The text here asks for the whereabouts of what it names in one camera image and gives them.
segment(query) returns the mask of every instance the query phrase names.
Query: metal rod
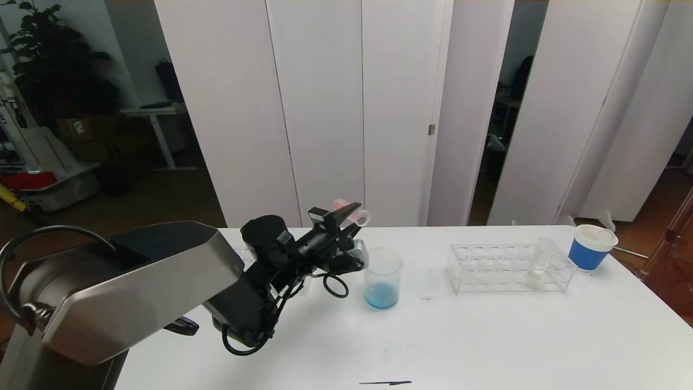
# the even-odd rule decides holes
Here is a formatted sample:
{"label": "metal rod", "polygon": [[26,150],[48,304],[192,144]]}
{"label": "metal rod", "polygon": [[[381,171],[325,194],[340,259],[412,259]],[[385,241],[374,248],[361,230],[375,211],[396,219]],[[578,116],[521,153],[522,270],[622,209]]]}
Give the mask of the metal rod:
{"label": "metal rod", "polygon": [[629,254],[631,254],[631,255],[633,255],[633,256],[638,256],[638,257],[641,257],[641,258],[643,258],[643,259],[649,259],[648,256],[645,256],[645,255],[643,255],[643,254],[641,254],[641,253],[638,253],[638,252],[629,251],[628,249],[623,249],[623,248],[620,248],[620,247],[618,247],[618,246],[614,246],[613,248],[616,249],[616,250],[618,250],[618,251],[621,251],[621,252],[629,253]]}

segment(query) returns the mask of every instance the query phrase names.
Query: blue cup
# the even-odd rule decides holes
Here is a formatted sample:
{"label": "blue cup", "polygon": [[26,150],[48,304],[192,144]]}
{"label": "blue cup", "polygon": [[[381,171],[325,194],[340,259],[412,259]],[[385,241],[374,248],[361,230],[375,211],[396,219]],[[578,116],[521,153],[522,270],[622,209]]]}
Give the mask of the blue cup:
{"label": "blue cup", "polygon": [[616,244],[618,238],[611,230],[594,225],[580,225],[575,230],[568,257],[578,268],[592,271]]}

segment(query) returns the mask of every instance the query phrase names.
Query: black pen mark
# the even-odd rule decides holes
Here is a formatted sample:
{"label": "black pen mark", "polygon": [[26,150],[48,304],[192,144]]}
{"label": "black pen mark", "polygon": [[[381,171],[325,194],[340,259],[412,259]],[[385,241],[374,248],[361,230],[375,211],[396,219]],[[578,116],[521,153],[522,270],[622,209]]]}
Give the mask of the black pen mark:
{"label": "black pen mark", "polygon": [[410,380],[401,380],[398,382],[359,382],[359,384],[388,384],[389,386],[396,386],[398,384],[412,383]]}

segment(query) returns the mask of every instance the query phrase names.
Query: red object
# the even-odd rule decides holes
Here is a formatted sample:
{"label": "red object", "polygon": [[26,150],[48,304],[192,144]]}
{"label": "red object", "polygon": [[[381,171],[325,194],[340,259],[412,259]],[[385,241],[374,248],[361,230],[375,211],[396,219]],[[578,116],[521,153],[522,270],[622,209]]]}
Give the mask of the red object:
{"label": "red object", "polygon": [[53,172],[21,172],[7,178],[3,178],[2,181],[12,191],[21,192],[23,189],[41,189],[43,187],[48,187],[57,180],[55,179]]}

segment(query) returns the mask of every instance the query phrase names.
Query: blue liquid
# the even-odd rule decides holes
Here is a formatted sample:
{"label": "blue liquid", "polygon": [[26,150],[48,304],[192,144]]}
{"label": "blue liquid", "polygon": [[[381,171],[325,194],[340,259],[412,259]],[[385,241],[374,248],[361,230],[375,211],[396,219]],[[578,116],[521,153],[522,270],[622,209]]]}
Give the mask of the blue liquid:
{"label": "blue liquid", "polygon": [[364,296],[368,306],[376,310],[386,310],[397,303],[399,292],[389,283],[373,283],[366,287]]}

